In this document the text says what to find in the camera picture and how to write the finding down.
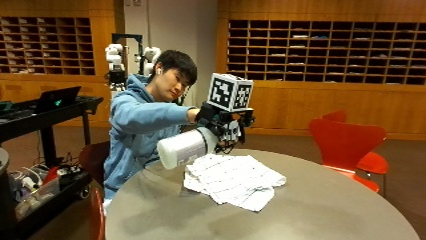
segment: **round table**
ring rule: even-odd
[[[107,239],[420,239],[387,199],[335,170],[272,152],[235,149],[231,155],[252,155],[287,177],[260,212],[188,191],[186,166],[167,170],[159,163],[119,190]]]

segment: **wooden shelf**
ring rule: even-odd
[[[229,20],[227,72],[251,80],[426,84],[426,23]]]
[[[0,73],[96,75],[90,18],[2,17]]]

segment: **man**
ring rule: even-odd
[[[104,209],[126,181],[159,160],[158,142],[196,123],[199,109],[172,103],[198,81],[191,57],[166,51],[150,77],[131,75],[128,88],[112,100],[111,154],[104,163]]]

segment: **folded towel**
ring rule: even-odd
[[[287,178],[252,156],[208,154],[187,166],[184,186],[219,203],[260,211]]]

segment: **sleeve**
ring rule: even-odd
[[[111,124],[127,134],[144,134],[176,125],[191,124],[191,107],[175,103],[142,103],[131,95],[116,97],[111,108]]]

